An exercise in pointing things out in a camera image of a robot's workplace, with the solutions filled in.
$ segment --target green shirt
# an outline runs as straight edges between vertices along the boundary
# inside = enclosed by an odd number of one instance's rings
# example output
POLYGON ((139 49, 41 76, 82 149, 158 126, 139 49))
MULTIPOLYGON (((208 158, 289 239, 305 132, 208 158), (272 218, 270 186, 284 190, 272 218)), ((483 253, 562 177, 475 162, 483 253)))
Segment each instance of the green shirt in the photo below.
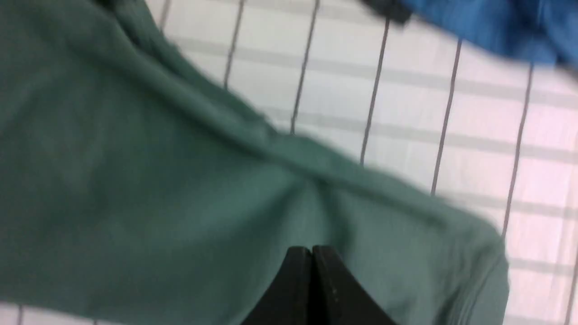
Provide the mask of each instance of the green shirt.
POLYGON ((501 324, 489 224, 278 133, 112 3, 0 2, 0 300, 239 324, 289 246, 324 244, 400 325, 501 324))

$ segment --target black plastic item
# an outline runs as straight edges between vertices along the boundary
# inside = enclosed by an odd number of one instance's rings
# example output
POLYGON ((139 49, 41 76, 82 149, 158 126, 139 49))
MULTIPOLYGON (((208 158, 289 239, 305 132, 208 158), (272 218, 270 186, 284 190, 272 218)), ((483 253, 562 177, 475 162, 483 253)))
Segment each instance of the black plastic item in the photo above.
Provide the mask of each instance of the black plastic item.
POLYGON ((335 249, 291 247, 242 325, 396 325, 371 299, 335 249))
POLYGON ((398 0, 361 0, 370 6, 378 15, 387 17, 392 21, 404 24, 412 12, 398 0))

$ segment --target white surface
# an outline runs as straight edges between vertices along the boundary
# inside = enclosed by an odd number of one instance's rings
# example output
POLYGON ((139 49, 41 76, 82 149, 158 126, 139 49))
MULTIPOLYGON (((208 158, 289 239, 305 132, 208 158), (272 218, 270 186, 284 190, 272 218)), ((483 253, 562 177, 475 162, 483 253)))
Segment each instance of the white surface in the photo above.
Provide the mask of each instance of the white surface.
MULTIPOLYGON (((165 0, 147 0, 157 22, 165 0)), ((291 126, 312 0, 247 0, 230 89, 291 126)), ((164 31, 216 83, 225 78, 237 0, 171 0, 164 31)), ((355 1, 321 0, 295 130, 359 160, 384 32, 355 1)), ((412 21, 391 25, 365 164, 430 191, 457 40, 412 21)), ((499 231, 506 213, 529 66, 463 44, 437 195, 499 231)), ((562 324, 578 243, 578 78, 536 68, 506 235, 511 294, 505 324, 562 324)), ((578 295, 571 324, 578 324, 578 295)), ((19 325, 90 321, 24 308, 19 325)), ((0 305, 0 324, 18 309, 0 305)))

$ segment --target blue fabric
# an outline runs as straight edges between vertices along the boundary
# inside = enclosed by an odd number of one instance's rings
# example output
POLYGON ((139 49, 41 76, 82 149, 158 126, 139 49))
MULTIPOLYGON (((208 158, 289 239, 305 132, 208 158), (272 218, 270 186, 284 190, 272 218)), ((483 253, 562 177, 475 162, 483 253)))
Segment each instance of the blue fabric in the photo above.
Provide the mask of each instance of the blue fabric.
POLYGON ((578 67, 578 0, 401 0, 432 24, 501 56, 578 67))

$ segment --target green fabric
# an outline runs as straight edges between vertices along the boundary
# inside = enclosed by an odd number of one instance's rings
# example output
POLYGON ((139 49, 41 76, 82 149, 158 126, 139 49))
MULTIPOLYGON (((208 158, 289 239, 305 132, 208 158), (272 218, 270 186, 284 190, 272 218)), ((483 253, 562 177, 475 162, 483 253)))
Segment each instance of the green fabric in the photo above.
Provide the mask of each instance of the green fabric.
POLYGON ((327 244, 400 325, 501 323, 489 224, 277 133, 111 3, 0 2, 0 300, 238 324, 289 246, 327 244))

